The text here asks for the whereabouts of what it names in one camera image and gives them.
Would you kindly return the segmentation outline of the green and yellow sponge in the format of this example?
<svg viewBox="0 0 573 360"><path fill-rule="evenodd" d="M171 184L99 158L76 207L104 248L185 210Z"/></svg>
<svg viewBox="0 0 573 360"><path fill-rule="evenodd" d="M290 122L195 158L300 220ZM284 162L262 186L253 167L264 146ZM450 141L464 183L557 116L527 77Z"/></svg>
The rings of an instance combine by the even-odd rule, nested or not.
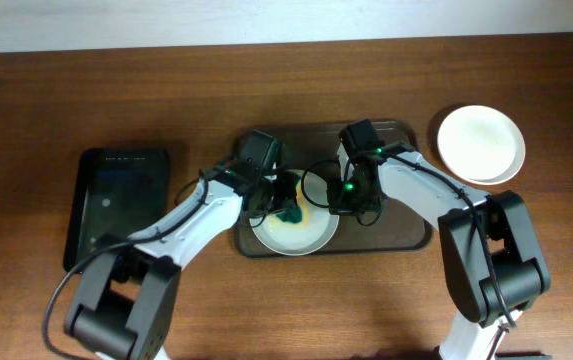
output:
<svg viewBox="0 0 573 360"><path fill-rule="evenodd" d="M276 214L276 218L286 224L300 224L304 220L304 211L300 206L290 207Z"/></svg>

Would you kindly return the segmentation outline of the pale grey plate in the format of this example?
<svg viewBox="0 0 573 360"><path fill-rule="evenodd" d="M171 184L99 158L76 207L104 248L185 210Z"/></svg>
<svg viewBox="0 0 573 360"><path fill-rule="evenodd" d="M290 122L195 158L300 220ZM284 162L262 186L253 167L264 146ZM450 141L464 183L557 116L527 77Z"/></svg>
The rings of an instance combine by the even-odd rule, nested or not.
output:
<svg viewBox="0 0 573 360"><path fill-rule="evenodd" d="M297 184L297 206L304 211L300 224L282 223L276 214L251 218L251 230L268 249L286 256L303 256L325 246L335 234L339 216L331 215L328 209L321 208L327 201L327 184L320 176L308 172L304 178L306 196L301 190L303 170L291 170L299 176Z"/></svg>

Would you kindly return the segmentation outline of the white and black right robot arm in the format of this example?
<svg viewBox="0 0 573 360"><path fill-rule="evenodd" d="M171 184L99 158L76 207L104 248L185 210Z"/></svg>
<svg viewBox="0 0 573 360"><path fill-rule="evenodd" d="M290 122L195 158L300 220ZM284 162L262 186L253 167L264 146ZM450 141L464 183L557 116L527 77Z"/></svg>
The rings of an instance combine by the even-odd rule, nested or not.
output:
<svg viewBox="0 0 573 360"><path fill-rule="evenodd" d="M517 319L550 289L551 274L523 199L451 178L412 147L337 151L332 211L356 216L399 201L437 229L456 313L441 359L494 359Z"/></svg>

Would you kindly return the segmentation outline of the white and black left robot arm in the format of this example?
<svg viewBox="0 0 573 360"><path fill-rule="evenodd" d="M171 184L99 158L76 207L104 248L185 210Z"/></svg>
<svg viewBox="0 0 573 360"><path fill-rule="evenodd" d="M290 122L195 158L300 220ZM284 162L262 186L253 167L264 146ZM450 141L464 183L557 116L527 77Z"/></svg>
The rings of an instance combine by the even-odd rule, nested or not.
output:
<svg viewBox="0 0 573 360"><path fill-rule="evenodd" d="M240 216L263 218L296 204L285 170L215 168L163 218L74 266L80 283L65 333L102 359L164 359L183 270Z"/></svg>

